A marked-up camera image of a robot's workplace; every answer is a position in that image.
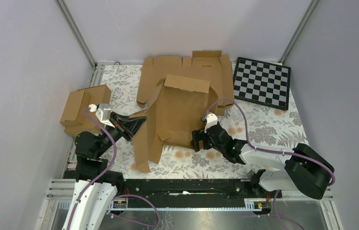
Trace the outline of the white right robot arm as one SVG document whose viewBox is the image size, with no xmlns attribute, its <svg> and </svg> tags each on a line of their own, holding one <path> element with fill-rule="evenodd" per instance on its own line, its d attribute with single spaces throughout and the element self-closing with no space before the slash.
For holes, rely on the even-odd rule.
<svg viewBox="0 0 359 230">
<path fill-rule="evenodd" d="M 292 150 L 266 149 L 248 140 L 232 138 L 220 124 L 194 130 L 191 145 L 195 151 L 214 149 L 234 164 L 257 164 L 269 169 L 253 176 L 251 191 L 264 197 L 275 190 L 295 190 L 320 200 L 336 181 L 334 167 L 307 144 Z"/>
</svg>

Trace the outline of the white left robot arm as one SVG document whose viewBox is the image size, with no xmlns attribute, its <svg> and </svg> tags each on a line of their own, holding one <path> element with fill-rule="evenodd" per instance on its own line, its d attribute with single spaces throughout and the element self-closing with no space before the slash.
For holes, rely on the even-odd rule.
<svg viewBox="0 0 359 230">
<path fill-rule="evenodd" d="M 75 139 L 77 165 L 67 177 L 75 179 L 71 206 L 62 226 L 64 230 L 97 230 L 114 197 L 124 193 L 123 175 L 111 171 L 116 156 L 116 142 L 120 138 L 131 141 L 147 120 L 131 118 L 115 112 L 109 114 L 106 124 L 83 114 L 100 129 L 99 135 L 84 131 Z"/>
</svg>

